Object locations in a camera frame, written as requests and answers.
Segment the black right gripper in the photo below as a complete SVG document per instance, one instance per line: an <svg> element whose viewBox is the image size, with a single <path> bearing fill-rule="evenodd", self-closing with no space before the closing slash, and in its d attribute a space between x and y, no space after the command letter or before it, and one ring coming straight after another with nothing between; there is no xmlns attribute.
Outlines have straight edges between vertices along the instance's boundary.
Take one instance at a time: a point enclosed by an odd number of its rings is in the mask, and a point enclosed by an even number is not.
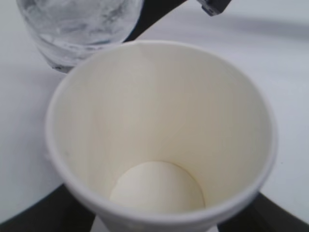
<svg viewBox="0 0 309 232"><path fill-rule="evenodd" d="M145 0L141 15L136 26L124 42L137 39L154 23L183 4L186 0ZM231 0L197 0L201 8L209 16L220 15L230 4Z"/></svg>

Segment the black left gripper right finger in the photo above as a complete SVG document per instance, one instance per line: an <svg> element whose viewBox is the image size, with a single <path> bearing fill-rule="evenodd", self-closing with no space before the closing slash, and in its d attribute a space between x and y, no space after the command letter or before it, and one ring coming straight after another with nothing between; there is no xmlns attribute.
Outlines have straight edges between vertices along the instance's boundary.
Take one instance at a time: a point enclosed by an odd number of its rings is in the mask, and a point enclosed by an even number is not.
<svg viewBox="0 0 309 232"><path fill-rule="evenodd" d="M309 232L309 225L263 194L233 218L219 224L220 232Z"/></svg>

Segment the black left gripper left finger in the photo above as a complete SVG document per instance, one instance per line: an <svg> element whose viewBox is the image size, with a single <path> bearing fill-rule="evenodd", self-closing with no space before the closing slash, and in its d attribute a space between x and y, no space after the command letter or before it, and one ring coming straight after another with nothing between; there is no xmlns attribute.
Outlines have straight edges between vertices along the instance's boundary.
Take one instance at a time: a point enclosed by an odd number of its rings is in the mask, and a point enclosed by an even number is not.
<svg viewBox="0 0 309 232"><path fill-rule="evenodd" d="M95 214L82 206L64 185L29 209L0 224L2 232L89 232Z"/></svg>

